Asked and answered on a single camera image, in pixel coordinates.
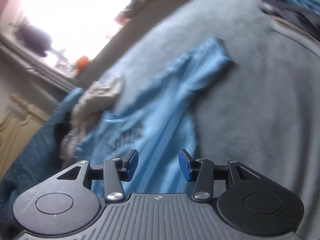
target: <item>wooden furniture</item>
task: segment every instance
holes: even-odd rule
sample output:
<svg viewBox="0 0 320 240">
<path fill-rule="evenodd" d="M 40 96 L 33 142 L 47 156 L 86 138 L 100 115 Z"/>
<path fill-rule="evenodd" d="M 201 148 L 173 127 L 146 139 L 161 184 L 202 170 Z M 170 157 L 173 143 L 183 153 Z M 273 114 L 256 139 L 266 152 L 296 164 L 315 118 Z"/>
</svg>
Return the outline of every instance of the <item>wooden furniture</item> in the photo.
<svg viewBox="0 0 320 240">
<path fill-rule="evenodd" d="M 17 95 L 10 95 L 10 99 L 26 112 L 26 117 L 21 121 L 11 109 L 0 123 L 0 180 L 32 136 L 49 119 L 45 112 Z"/>
</svg>

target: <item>dark object on windowsill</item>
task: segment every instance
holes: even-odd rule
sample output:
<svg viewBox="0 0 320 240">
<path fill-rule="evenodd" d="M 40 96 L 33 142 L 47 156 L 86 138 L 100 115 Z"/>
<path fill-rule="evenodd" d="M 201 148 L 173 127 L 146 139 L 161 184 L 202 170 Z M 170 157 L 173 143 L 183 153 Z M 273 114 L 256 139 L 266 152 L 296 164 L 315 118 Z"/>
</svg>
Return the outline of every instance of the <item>dark object on windowsill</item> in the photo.
<svg viewBox="0 0 320 240">
<path fill-rule="evenodd" d="M 46 51 L 50 49 L 52 38 L 45 31 L 32 24 L 22 24 L 17 34 L 23 39 L 25 47 L 30 48 L 41 57 L 46 57 Z"/>
<path fill-rule="evenodd" d="M 131 0 L 129 5 L 123 10 L 125 17 L 131 19 L 137 11 L 140 10 L 144 1 L 145 0 Z"/>
</svg>

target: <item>bed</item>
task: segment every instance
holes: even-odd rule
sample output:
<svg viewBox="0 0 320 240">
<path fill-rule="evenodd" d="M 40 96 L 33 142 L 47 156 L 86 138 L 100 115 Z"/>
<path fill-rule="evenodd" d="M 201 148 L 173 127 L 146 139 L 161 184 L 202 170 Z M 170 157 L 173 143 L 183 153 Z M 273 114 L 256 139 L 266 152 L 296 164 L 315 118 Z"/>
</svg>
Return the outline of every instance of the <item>bed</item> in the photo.
<svg viewBox="0 0 320 240">
<path fill-rule="evenodd" d="M 319 239 L 320 59 L 276 32 L 258 4 L 192 0 L 136 43 L 100 82 L 124 75 L 117 113 L 169 61 L 209 36 L 224 40 L 235 64 L 193 105 L 197 156 L 215 164 L 239 160 L 295 192 L 305 205 L 297 233 Z M 215 183 L 215 196 L 223 191 Z"/>
</svg>

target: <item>orange object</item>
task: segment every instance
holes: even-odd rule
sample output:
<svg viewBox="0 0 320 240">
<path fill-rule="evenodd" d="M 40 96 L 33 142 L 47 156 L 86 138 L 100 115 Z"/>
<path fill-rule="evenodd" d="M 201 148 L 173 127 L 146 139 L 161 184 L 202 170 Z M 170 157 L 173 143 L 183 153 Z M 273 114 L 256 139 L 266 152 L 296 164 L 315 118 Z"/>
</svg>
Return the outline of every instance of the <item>orange object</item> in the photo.
<svg viewBox="0 0 320 240">
<path fill-rule="evenodd" d="M 130 19 L 128 19 L 126 16 L 125 16 L 125 13 L 124 12 L 120 12 L 115 18 L 114 18 L 114 21 L 116 22 L 116 24 L 119 24 L 121 26 L 125 26 L 129 21 Z"/>
<path fill-rule="evenodd" d="M 83 55 L 76 61 L 76 74 L 80 74 L 82 70 L 91 62 L 88 56 Z"/>
</svg>

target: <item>window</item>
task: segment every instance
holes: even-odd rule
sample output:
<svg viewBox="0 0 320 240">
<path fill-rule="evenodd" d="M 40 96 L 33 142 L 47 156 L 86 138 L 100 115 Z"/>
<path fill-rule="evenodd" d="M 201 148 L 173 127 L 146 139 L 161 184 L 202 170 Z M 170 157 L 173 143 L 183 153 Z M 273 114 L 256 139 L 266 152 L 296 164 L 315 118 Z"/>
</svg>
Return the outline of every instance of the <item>window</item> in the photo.
<svg viewBox="0 0 320 240">
<path fill-rule="evenodd" d="M 48 67 L 74 77 L 79 71 L 75 62 L 81 57 L 84 59 L 83 56 L 93 59 L 146 1 L 21 0 L 17 16 L 2 17 L 0 26 L 10 25 L 11 29 L 5 28 L 6 36 L 27 47 Z M 30 45 L 25 34 L 30 30 L 25 26 L 48 35 L 49 40 L 44 40 L 49 46 L 43 54 Z"/>
</svg>

